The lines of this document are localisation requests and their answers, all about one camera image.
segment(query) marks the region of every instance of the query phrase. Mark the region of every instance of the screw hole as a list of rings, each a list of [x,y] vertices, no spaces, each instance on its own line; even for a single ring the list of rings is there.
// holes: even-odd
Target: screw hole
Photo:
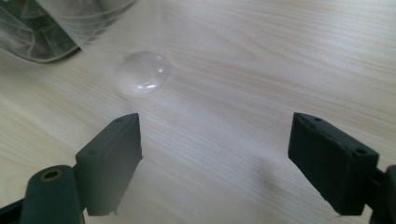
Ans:
[[[367,154],[367,152],[365,150],[361,149],[361,148],[356,149],[356,152],[361,154],[361,155]]]
[[[88,155],[90,155],[90,156],[94,156],[94,155],[97,155],[97,154],[98,154],[98,151],[96,151],[96,150],[88,151]]]
[[[57,178],[59,178],[62,175],[62,171],[61,170],[51,170],[48,171],[46,173],[44,173],[40,179],[43,182],[50,182],[52,180],[55,180]]]

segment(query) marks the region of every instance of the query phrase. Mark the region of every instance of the transparent container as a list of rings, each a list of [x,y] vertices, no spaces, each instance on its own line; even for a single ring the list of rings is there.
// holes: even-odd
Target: transparent container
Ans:
[[[59,60],[78,49],[34,0],[0,1],[0,47],[39,63]]]
[[[119,90],[153,91],[166,80],[160,0],[37,2]]]

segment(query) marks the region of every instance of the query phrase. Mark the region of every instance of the light wood grain surface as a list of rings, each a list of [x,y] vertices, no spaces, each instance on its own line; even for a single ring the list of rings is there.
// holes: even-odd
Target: light wood grain surface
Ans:
[[[172,72],[126,96],[78,53],[0,51],[0,207],[138,112],[144,159],[119,215],[87,223],[367,223],[339,217],[288,159],[292,114],[322,117],[396,163],[396,3],[164,0]]]

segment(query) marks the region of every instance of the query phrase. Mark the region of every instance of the black mount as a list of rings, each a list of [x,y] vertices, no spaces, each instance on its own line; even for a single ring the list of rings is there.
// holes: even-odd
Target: black mount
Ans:
[[[33,175],[25,198],[0,209],[0,224],[81,224],[82,211],[116,211],[137,164],[143,159],[138,114],[113,120],[77,155],[77,164]]]
[[[379,155],[324,119],[295,113],[289,158],[343,216],[373,209],[372,224],[396,223],[396,165],[383,173]]]

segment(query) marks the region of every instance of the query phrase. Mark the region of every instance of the table surface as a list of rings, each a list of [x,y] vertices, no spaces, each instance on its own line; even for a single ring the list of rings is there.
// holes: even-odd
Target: table surface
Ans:
[[[340,217],[288,159],[294,112],[326,119],[396,163],[396,4],[163,1],[172,72],[119,93],[78,53],[0,51],[0,207],[113,119],[139,113],[144,159],[119,215],[87,223],[367,223]]]

